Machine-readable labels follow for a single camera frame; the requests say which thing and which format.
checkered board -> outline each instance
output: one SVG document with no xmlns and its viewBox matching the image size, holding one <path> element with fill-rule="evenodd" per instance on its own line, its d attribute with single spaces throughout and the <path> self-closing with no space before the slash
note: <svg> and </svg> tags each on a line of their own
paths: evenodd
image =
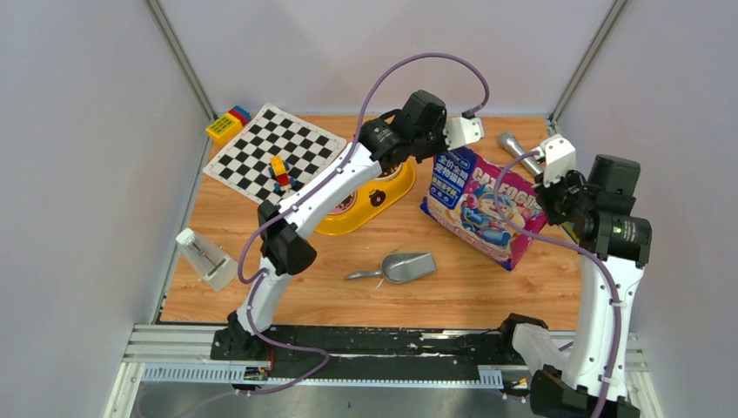
<svg viewBox="0 0 738 418">
<path fill-rule="evenodd" d="M 256 203 L 276 204 L 323 171 L 345 146 L 345 139 L 265 104 L 203 172 Z M 292 190 L 274 191 L 269 166 L 275 155 L 290 165 L 288 174 L 297 183 Z"/>
</svg>

white wall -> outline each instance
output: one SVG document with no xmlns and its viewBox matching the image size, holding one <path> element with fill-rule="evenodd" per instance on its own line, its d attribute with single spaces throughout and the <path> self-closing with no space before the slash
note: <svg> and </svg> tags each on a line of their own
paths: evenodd
<svg viewBox="0 0 738 418">
<path fill-rule="evenodd" d="M 477 65 L 485 113 L 549 113 L 612 0 L 163 0 L 217 111 L 356 113 L 379 75 L 404 57 L 450 52 Z M 463 67 L 426 60 L 388 79 L 373 111 L 419 88 L 453 111 L 481 88 Z"/>
<path fill-rule="evenodd" d="M 140 0 L 0 2 L 0 415 L 102 414 L 204 128 Z"/>
<path fill-rule="evenodd" d="M 738 3 L 636 1 L 561 120 L 595 153 L 641 162 L 654 227 L 634 330 L 671 418 L 735 416 Z"/>
</svg>

blue block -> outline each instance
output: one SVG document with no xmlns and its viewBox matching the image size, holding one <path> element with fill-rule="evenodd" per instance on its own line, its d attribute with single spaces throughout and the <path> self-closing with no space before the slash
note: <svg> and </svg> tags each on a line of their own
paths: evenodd
<svg viewBox="0 0 738 418">
<path fill-rule="evenodd" d="M 244 115 L 244 117 L 246 118 L 246 120 L 249 121 L 249 122 L 251 122 L 252 115 L 250 115 L 248 111 L 245 111 L 244 108 L 242 108 L 241 106 L 233 106 L 233 110 L 235 110 L 238 113 Z"/>
</svg>

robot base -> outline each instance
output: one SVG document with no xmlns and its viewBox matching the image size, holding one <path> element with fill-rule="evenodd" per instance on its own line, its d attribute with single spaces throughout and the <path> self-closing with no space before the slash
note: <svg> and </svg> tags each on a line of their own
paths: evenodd
<svg viewBox="0 0 738 418">
<path fill-rule="evenodd" d="M 264 342 L 247 333 L 238 322 L 236 311 L 228 314 L 228 327 L 215 332 L 210 351 L 213 360 L 254 360 L 264 349 Z"/>
<path fill-rule="evenodd" d="M 530 405 L 534 414 L 549 418 L 589 418 L 597 397 L 585 388 L 574 390 L 561 381 L 561 371 L 544 366 L 533 375 Z M 626 400 L 607 401 L 601 417 L 640 418 L 641 411 Z"/>
</svg>

wooden surface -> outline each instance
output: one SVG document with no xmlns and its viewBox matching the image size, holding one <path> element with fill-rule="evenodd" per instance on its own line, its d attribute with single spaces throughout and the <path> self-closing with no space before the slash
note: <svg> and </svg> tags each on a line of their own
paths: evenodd
<svg viewBox="0 0 738 418">
<path fill-rule="evenodd" d="M 308 116 L 305 120 L 350 138 L 356 118 Z M 530 149 L 547 137 L 540 118 L 486 118 L 486 136 L 472 148 L 486 159 L 505 164 L 512 157 L 497 145 L 504 131 Z M 214 145 L 211 156 L 218 152 Z M 578 256 L 535 242 L 511 273 L 431 220 L 419 203 L 430 185 L 433 164 L 418 167 L 413 189 L 354 233 L 310 238 L 318 258 L 287 288 L 275 313 L 282 324 L 388 327 L 497 327 L 511 312 L 545 320 L 552 329 L 574 329 L 580 299 Z M 527 173 L 518 167 L 517 172 Z M 241 246 L 257 228 L 257 205 L 204 176 L 190 227 L 238 259 Z M 568 239 L 559 228 L 543 233 Z M 254 245 L 245 264 L 247 277 L 260 257 Z M 392 252 L 431 252 L 438 271 L 403 285 L 379 279 L 343 280 L 358 270 L 379 268 Z M 224 322 L 243 303 L 248 286 L 234 280 L 214 293 L 183 259 L 174 273 L 162 321 Z"/>
</svg>

